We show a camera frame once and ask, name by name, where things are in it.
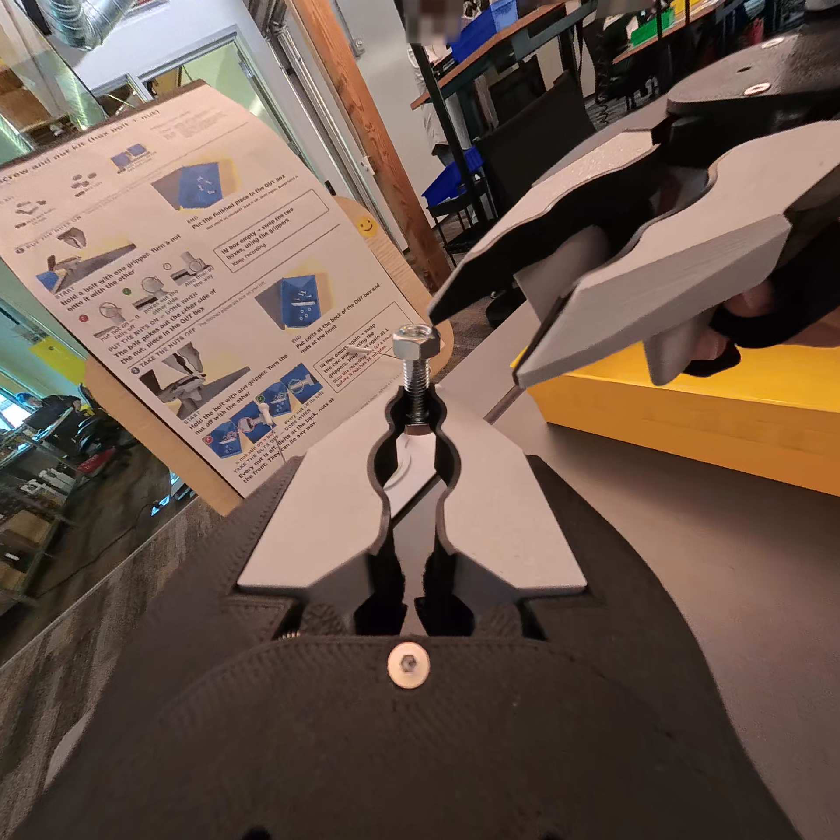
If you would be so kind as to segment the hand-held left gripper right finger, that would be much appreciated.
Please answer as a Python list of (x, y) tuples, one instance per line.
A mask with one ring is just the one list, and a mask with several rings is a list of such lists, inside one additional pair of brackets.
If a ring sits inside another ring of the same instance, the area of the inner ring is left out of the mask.
[(519, 446), (445, 392), (434, 394), (437, 500), (429, 599), (473, 616), (581, 594), (586, 580)]

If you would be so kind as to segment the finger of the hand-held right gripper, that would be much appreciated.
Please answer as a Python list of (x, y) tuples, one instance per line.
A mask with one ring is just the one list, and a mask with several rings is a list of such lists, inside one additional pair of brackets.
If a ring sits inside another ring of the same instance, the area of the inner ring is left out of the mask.
[(649, 377), (671, 383), (726, 301), (805, 271), (830, 289), (838, 257), (837, 121), (741, 143), (702, 189), (642, 226), (613, 259), (576, 281), (514, 367), (524, 389), (643, 343)]
[(661, 150), (652, 130), (621, 132), (535, 185), (458, 264), (428, 307), (441, 323), (550, 257), (585, 228), (614, 256), (654, 216)]

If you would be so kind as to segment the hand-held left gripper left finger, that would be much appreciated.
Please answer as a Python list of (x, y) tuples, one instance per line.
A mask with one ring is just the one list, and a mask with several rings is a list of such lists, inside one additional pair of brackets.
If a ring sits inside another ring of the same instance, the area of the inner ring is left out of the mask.
[(390, 504), (375, 477), (375, 453), (394, 429), (378, 395), (303, 456), (237, 586), (330, 605), (352, 617), (373, 594), (369, 559), (382, 549)]

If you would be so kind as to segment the yellow plastic bin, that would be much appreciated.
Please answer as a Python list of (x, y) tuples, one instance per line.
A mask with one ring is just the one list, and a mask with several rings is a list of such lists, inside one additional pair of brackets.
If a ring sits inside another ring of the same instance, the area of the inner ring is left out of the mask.
[(528, 388), (544, 421), (839, 496), (839, 350), (742, 350), (708, 378), (652, 385), (639, 343)]

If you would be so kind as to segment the steel hex bolt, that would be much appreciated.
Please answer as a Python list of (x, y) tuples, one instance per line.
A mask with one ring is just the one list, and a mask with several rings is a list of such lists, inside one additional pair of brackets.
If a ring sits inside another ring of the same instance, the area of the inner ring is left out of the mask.
[(430, 434), (428, 389), (431, 382), (429, 359), (404, 360), (403, 407), (405, 410), (405, 434), (424, 436)]

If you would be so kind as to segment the steel hex nut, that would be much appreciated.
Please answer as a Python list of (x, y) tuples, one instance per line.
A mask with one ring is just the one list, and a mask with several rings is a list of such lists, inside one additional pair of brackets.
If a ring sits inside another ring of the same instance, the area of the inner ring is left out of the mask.
[(399, 361), (430, 361), (441, 350), (441, 338), (435, 327), (425, 323), (407, 324), (392, 334), (392, 348)]

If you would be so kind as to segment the person's right hand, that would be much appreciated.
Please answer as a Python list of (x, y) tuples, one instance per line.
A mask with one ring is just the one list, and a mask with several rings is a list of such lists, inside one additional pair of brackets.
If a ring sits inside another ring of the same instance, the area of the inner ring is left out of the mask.
[(770, 314), (774, 306), (774, 292), (768, 281), (718, 305), (710, 317), (709, 324), (700, 332), (689, 352), (689, 363), (712, 362), (726, 352), (731, 340), (714, 326), (717, 323), (716, 319), (722, 317), (723, 313), (735, 319), (753, 319)]

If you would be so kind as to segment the black office chair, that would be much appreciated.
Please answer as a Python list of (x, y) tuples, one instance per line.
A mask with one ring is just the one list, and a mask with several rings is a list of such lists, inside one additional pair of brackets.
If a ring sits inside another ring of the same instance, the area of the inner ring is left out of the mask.
[(478, 140), (497, 214), (509, 211), (533, 183), (594, 133), (578, 83), (565, 71), (540, 98)]

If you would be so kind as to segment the blue plastic bin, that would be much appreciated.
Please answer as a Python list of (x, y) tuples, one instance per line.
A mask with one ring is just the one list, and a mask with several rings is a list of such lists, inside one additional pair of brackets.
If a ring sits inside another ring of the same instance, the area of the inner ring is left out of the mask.
[[(484, 165), (484, 160), (477, 147), (472, 146), (464, 151), (465, 162), (470, 175), (476, 175)], [(435, 178), (432, 184), (422, 192), (422, 196), (429, 207), (440, 205), (466, 193), (464, 180), (455, 161), (446, 167)]]
[(467, 60), (497, 34), (515, 25), (518, 19), (517, 1), (491, 3), (487, 10), (472, 18), (462, 28), (456, 41), (450, 45), (455, 62), (462, 63)]

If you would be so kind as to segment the green plastic bin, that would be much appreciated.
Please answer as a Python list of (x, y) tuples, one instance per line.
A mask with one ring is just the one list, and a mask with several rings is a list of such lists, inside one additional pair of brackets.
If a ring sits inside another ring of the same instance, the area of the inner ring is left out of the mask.
[(676, 21), (676, 10), (667, 7), (664, 11), (646, 18), (638, 24), (629, 36), (629, 44), (636, 48), (650, 40), (656, 40)]

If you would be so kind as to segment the wood-top standing desk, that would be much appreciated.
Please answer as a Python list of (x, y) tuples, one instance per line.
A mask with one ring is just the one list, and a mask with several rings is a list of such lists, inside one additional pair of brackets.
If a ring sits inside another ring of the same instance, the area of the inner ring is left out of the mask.
[(535, 7), (437, 79), (442, 96), (447, 99), (467, 87), (499, 60), (519, 62), (527, 58), (548, 41), (573, 28), (595, 7), (596, 2), (559, 2)]

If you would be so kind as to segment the wooden sign board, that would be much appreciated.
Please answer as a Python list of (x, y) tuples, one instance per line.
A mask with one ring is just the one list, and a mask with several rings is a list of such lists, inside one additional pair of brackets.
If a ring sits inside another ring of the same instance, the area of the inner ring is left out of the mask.
[[(426, 309), (434, 289), (429, 289), (424, 273), (417, 274), (404, 254), (393, 244), (382, 227), (362, 236), (392, 283), (411, 307), (427, 321)], [(221, 516), (242, 504), (244, 497), (211, 467), (169, 425), (145, 405), (100, 362), (86, 361), (86, 386), (94, 399), (154, 457), (192, 488), (198, 497)]]

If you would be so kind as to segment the printed instruction sheet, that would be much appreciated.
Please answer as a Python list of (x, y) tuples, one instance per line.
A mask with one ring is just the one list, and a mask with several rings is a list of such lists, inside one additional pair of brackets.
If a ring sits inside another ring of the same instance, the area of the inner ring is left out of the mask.
[(2, 260), (247, 497), (393, 385), (428, 294), (280, 136), (203, 81), (2, 166)]

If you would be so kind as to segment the wooden post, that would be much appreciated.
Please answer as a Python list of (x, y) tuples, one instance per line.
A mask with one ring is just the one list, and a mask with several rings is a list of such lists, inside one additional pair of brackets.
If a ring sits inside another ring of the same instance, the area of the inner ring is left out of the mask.
[(374, 179), (432, 292), (450, 274), (438, 243), (338, 19), (327, 1), (294, 1), (303, 28), (374, 167)]

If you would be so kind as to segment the silver ventilation duct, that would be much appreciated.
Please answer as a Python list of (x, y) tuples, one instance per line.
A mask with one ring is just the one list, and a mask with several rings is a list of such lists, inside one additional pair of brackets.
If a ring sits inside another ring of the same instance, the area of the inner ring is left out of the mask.
[(167, 1), (37, 1), (53, 35), (85, 51), (102, 45), (124, 18), (168, 4)]

